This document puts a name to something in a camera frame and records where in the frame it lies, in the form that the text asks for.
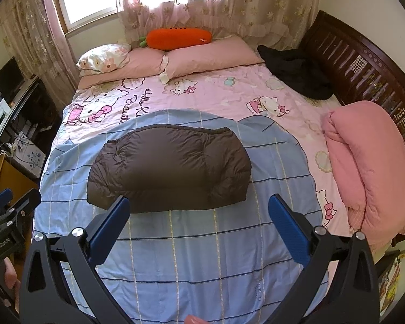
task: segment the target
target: window frame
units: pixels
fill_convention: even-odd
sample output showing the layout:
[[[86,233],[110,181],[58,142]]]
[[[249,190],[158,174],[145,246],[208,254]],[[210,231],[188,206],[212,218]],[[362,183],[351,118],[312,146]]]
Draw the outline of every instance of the window frame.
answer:
[[[105,8],[101,11],[92,13],[91,15],[88,15],[87,17],[79,19],[78,21],[76,21],[74,23],[70,23],[67,9],[66,9],[65,0],[58,0],[58,3],[59,3],[59,5],[56,6],[56,8],[60,9],[60,12],[61,12],[61,15],[63,16],[63,20],[65,22],[68,33],[71,31],[74,31],[74,30],[78,29],[79,27],[82,27],[88,23],[91,23],[97,19],[100,19],[102,17],[107,17],[109,15],[113,15],[114,13],[117,12],[117,8],[115,6],[112,6],[112,7]]]

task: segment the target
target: dark wood headboard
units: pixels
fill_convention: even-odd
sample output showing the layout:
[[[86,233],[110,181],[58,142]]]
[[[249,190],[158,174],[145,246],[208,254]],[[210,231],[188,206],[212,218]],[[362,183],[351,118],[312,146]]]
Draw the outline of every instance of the dark wood headboard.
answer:
[[[320,11],[300,48],[319,62],[341,104],[377,103],[389,113],[405,141],[405,73],[378,46]]]

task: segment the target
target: brown puffer jacket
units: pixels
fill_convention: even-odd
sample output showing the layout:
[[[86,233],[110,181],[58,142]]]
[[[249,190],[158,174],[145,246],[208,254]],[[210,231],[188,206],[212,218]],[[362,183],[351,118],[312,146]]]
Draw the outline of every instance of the brown puffer jacket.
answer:
[[[155,124],[107,141],[87,201],[107,210],[123,195],[132,213],[208,210],[244,201],[250,177],[251,160],[228,128]]]

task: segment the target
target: human hand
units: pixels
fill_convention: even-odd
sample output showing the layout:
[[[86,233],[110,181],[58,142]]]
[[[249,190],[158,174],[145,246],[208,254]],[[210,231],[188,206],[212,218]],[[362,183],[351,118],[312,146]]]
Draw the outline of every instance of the human hand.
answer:
[[[5,258],[5,265],[5,283],[9,289],[13,288],[15,290],[15,310],[19,313],[19,288],[21,282],[18,280],[15,268],[8,257]]]
[[[193,315],[188,315],[184,319],[184,324],[209,324],[207,321],[200,318],[194,317]]]

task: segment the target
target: floral pillow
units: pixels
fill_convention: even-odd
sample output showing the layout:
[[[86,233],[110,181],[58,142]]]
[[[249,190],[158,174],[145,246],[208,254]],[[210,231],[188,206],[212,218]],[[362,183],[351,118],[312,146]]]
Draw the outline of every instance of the floral pillow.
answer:
[[[108,44],[95,47],[81,56],[76,66],[80,76],[108,73],[124,67],[129,62],[129,44]]]

